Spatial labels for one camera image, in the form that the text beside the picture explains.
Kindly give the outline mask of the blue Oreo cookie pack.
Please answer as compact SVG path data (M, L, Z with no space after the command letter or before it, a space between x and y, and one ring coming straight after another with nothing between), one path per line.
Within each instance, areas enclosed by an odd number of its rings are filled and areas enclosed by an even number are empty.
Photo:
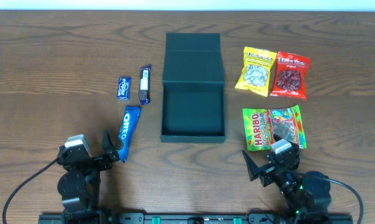
M122 125L118 134L117 152L119 159L125 163L129 154L129 148L132 141L132 135L137 126L141 113L141 108L138 106L126 106Z

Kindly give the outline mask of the Haribo gummy worms bag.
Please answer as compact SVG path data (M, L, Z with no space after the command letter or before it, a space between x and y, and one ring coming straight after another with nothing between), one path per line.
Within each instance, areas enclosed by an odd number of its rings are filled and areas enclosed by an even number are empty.
M242 110L246 145L248 151L263 151L271 148L274 135L307 147L299 105L281 109Z

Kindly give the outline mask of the red snack bag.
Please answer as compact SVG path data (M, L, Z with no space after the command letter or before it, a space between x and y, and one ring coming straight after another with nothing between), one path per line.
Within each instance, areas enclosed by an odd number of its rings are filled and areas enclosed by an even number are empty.
M270 95L306 100L304 78L311 60L301 55L278 51L275 62L275 81Z

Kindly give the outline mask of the yellow snack bag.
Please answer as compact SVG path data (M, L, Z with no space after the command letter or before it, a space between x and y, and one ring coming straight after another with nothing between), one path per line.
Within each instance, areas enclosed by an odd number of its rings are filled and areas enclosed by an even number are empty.
M240 90L249 90L267 97L269 94L271 68L276 60L276 56L276 52L266 49L245 47L243 52L243 69L234 87Z

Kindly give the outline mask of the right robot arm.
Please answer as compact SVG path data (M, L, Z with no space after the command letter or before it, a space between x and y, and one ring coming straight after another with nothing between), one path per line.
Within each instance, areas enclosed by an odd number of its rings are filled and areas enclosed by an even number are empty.
M279 221L287 223L331 223L331 184L327 176L317 171L304 174L296 170L300 163L300 148L296 143L279 139L271 145L269 162L258 166L243 152L249 179L259 179L263 187L276 184L291 212Z

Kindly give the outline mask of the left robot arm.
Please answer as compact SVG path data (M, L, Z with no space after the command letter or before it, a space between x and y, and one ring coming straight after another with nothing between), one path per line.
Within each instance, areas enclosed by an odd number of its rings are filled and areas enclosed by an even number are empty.
M112 168L119 160L118 152L105 131L101 142L103 154L89 155L90 147L79 134L69 137L59 147L57 163L67 173L58 181L57 190L62 196L64 211L62 223L117 223L117 215L109 208L99 208L100 173Z

